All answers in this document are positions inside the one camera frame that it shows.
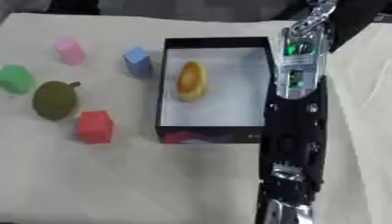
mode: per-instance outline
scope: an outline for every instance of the green block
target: green block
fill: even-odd
[[[23,66],[5,65],[0,71],[0,86],[14,94],[26,94],[34,82],[32,74]]]

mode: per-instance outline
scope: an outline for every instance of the green light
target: green light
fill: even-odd
[[[286,48],[287,55],[289,56],[293,55],[296,49],[297,49],[296,45],[288,45]]]

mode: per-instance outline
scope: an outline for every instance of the durian toy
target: durian toy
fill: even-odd
[[[48,81],[42,84],[34,94],[32,107],[37,115],[57,121],[68,116],[78,102],[74,88],[79,82],[67,84],[61,81]]]

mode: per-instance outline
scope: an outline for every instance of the toy block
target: toy block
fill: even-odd
[[[61,37],[56,40],[56,50],[63,63],[74,66],[85,59],[85,53],[75,38]]]
[[[77,135],[87,144],[108,144],[113,132],[113,121],[104,110],[83,112]]]
[[[132,75],[139,78],[152,75],[150,56],[142,47],[137,46],[122,57]]]
[[[34,82],[32,74],[23,66],[5,65],[0,71],[0,85],[14,94],[26,94]]]

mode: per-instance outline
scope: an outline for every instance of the screw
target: screw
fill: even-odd
[[[273,111],[277,111],[277,105],[274,104],[274,103],[271,103],[271,104],[269,105],[269,108],[272,109]]]
[[[319,106],[317,106],[316,103],[312,103],[312,104],[309,104],[309,105],[306,107],[306,110],[307,110],[309,113],[316,113],[317,111],[319,111]]]

